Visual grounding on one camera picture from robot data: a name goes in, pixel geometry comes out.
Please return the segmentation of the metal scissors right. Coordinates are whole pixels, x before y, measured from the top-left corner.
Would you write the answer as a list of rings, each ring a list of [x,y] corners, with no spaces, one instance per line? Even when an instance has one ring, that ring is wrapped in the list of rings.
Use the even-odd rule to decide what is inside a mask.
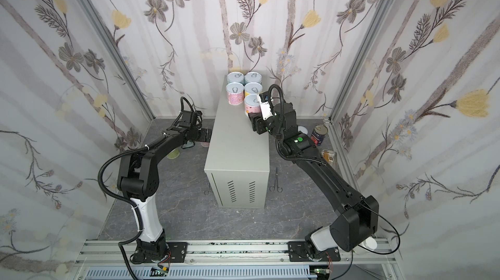
[[[278,167],[275,170],[273,184],[269,187],[270,192],[282,193],[283,188],[279,185],[279,170]]]

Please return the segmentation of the yellow label can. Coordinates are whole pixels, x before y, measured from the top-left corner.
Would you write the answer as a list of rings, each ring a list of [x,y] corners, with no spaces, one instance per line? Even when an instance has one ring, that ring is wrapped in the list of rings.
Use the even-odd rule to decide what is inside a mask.
[[[257,82],[250,82],[245,84],[244,86],[244,95],[258,95],[262,92],[263,86]]]

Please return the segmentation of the white plastic bottle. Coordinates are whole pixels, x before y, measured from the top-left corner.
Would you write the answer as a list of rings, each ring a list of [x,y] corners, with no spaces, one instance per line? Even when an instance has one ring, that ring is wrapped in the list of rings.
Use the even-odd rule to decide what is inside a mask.
[[[373,237],[368,237],[358,246],[353,249],[353,252],[357,255],[364,255],[376,251],[378,247],[377,241]]]

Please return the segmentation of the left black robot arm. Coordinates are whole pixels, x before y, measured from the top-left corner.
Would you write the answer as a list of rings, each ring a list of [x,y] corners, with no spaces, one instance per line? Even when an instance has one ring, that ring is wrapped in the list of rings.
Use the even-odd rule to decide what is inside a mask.
[[[203,128],[203,113],[183,96],[180,98],[180,113],[158,139],[113,156],[99,169],[97,182],[104,195],[129,204],[134,213],[136,235],[118,243],[132,279],[138,278],[132,264],[160,264],[171,258],[156,206],[156,193],[160,186],[158,164],[177,148],[189,142],[209,142],[211,137],[212,130]],[[105,170],[117,160],[120,161],[117,188],[121,195],[109,190],[103,180]]]

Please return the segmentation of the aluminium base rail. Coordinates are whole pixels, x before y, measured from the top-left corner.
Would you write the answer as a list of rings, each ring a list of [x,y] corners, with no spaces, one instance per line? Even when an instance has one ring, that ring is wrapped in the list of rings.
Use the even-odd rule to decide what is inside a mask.
[[[401,277],[392,245],[378,238],[372,253],[357,255],[330,250],[321,261],[301,260],[290,242],[301,242],[313,228],[333,219],[326,198],[312,180],[291,163],[280,159],[270,146],[270,175],[265,207],[221,208],[211,190],[204,165],[208,149],[195,146],[174,160],[161,162],[156,206],[174,259],[169,272],[155,264],[134,265],[142,279],[292,279],[316,278],[316,271],[343,279],[358,279],[360,269],[372,279],[374,266],[380,279]],[[279,170],[282,193],[270,192]],[[353,264],[357,270],[348,271]]]

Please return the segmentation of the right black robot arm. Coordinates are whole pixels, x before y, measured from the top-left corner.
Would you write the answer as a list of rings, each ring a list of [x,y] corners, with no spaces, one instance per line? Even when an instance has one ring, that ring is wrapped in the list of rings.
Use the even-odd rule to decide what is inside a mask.
[[[277,84],[258,96],[260,113],[249,119],[257,134],[268,133],[275,139],[278,155],[303,170],[319,187],[332,206],[336,219],[305,237],[301,254],[317,260],[321,254],[339,247],[351,251],[371,237],[378,229],[379,204],[372,196],[364,197],[349,185],[322,157],[316,143],[298,130],[296,111],[284,99]]]

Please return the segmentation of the grey metal cabinet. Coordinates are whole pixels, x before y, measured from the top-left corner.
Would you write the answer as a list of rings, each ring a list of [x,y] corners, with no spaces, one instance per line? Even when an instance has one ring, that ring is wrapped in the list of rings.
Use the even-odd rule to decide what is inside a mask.
[[[269,137],[252,130],[244,104],[229,104],[226,87],[224,79],[204,172],[219,207],[264,208],[270,175]]]

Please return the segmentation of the dark open tin can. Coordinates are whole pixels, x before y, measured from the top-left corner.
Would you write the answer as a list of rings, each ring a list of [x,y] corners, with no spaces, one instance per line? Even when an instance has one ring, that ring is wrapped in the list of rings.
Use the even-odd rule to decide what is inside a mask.
[[[316,125],[311,133],[311,139],[315,145],[320,146],[327,135],[328,128],[325,125]]]

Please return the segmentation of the teal coconut can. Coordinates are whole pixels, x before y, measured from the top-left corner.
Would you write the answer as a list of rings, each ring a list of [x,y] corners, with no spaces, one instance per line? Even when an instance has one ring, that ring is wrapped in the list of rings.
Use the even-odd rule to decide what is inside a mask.
[[[227,83],[240,83],[245,85],[245,75],[241,72],[230,72],[227,74]]]
[[[259,83],[259,84],[261,84],[263,82],[263,77],[258,72],[248,72],[245,75],[244,79],[245,79],[245,84],[248,84],[248,83]]]

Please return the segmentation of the green label can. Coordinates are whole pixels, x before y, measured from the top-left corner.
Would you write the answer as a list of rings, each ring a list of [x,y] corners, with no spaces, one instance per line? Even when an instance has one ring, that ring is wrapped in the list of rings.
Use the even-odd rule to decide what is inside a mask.
[[[180,155],[180,149],[179,148],[175,148],[174,150],[172,150],[168,155],[167,155],[167,158],[170,159],[170,160],[174,160],[176,158],[178,158]]]

